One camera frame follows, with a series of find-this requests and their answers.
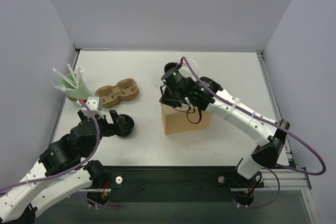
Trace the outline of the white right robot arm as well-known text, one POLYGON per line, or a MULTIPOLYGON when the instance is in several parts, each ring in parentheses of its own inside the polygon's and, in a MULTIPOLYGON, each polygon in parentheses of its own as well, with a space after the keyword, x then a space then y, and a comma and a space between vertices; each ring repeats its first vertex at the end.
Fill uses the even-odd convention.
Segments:
POLYGON ((238 186, 245 186, 262 168, 274 168, 286 141, 286 133, 277 129, 281 126, 289 129, 290 124, 281 120, 264 122, 264 117, 234 98, 220 84, 208 77, 194 81, 184 77, 178 67, 171 63, 164 68, 161 78, 162 96, 160 103, 172 108, 184 108, 187 112, 209 112, 237 127, 251 137, 256 148, 237 165, 233 172, 233 181, 238 186))

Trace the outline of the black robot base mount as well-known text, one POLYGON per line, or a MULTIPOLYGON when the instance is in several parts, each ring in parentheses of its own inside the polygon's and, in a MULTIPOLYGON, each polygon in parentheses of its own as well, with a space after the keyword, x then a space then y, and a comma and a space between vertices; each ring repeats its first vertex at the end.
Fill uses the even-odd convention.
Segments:
POLYGON ((89 189, 87 198, 111 203, 231 202, 250 205, 264 186, 261 172, 251 179, 234 166, 107 166, 109 179, 89 189))

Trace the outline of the brown paper takeout bag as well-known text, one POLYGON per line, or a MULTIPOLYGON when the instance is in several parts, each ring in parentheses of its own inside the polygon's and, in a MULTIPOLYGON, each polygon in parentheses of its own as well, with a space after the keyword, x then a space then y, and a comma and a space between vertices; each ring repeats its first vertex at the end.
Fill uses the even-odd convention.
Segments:
POLYGON ((187 104, 182 104, 181 108, 172 108, 161 104, 162 121, 166 135, 205 129, 209 126, 213 115, 206 112, 205 109, 212 101, 212 98, 209 92, 198 81, 194 81, 202 88, 202 110, 192 109, 187 104))

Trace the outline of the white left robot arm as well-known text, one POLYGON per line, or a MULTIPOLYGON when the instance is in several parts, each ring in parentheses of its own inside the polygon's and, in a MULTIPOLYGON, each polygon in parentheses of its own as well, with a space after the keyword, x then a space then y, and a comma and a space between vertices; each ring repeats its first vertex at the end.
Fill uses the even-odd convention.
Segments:
POLYGON ((4 189, 1 223, 34 223, 43 211, 81 189, 110 186, 106 169, 91 157, 103 137, 128 136, 134 121, 115 110, 109 113, 112 123, 98 111, 78 111, 78 125, 50 144, 18 184, 4 189))

